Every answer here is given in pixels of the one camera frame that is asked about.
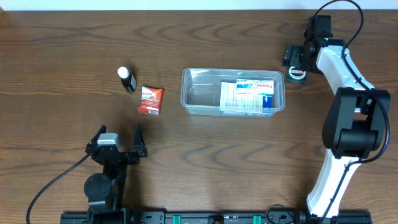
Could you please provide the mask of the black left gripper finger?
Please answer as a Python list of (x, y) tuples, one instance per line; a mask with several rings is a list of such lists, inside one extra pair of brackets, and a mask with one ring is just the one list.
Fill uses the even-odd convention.
[(86, 145), (86, 153), (95, 153), (100, 148), (100, 145), (98, 144), (98, 139), (100, 138), (100, 135), (105, 132), (106, 126), (102, 125), (98, 132), (91, 139), (91, 141)]
[(141, 126), (138, 125), (136, 128), (136, 133), (133, 140), (133, 146), (136, 150), (136, 153), (139, 157), (147, 157), (147, 147), (144, 142), (144, 138), (142, 135)]

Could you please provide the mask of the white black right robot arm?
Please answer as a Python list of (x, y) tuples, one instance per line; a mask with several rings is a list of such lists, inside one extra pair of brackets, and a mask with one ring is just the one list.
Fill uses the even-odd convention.
[(325, 160), (307, 196), (308, 222), (338, 223), (339, 206), (355, 170), (386, 150), (391, 96), (370, 84), (351, 59), (348, 44), (331, 32), (331, 17), (309, 17), (303, 45), (286, 48), (288, 82), (303, 82), (308, 72), (325, 76), (334, 94), (322, 139)]

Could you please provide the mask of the white blue Panadol box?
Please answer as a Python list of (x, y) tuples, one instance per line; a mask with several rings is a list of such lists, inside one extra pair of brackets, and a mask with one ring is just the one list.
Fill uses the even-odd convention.
[(237, 79), (236, 91), (240, 95), (273, 95), (274, 82), (272, 80)]

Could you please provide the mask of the white blue medicine box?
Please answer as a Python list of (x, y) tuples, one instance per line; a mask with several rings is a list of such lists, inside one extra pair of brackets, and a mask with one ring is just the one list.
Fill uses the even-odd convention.
[(240, 95), (236, 91), (236, 82), (222, 82), (220, 90), (220, 110), (265, 114), (273, 107), (274, 95)]

